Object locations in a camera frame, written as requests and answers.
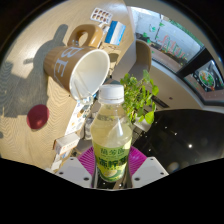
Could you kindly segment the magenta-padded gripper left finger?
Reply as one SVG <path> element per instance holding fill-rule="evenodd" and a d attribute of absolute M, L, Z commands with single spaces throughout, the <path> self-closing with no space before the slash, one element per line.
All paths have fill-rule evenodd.
<path fill-rule="evenodd" d="M 56 175 L 81 187 L 92 188 L 95 171 L 95 156 L 90 147 L 77 157 L 69 157 Z"/>

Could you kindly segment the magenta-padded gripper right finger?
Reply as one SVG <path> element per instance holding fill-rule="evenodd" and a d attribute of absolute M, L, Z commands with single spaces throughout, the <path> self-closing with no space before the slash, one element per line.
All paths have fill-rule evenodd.
<path fill-rule="evenodd" d="M 128 170 L 133 188 L 140 188 L 168 175 L 155 157 L 146 157 L 137 148 L 131 147 Z"/>

